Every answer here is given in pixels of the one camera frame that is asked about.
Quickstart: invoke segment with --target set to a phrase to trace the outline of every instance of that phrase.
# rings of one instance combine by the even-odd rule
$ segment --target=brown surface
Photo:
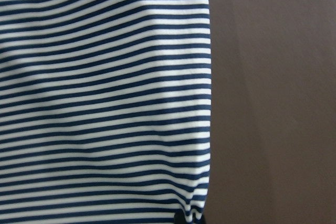
[[[208,224],[336,223],[336,0],[210,0]]]

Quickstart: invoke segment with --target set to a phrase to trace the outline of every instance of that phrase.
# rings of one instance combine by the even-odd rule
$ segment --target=striped shirt
[[[200,220],[208,0],[0,0],[0,223]]]

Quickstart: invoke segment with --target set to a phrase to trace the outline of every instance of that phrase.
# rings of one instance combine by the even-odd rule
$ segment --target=striped fabric
[[[0,0],[0,223],[198,223],[210,64],[208,0]]]

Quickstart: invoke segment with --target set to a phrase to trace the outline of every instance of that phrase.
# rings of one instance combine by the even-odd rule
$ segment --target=cloth
[[[198,222],[210,106],[208,0],[0,0],[0,223]]]

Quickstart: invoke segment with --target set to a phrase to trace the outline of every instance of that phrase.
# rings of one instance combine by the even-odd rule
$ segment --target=striped cloth
[[[208,0],[0,0],[0,223],[197,223],[210,64]]]

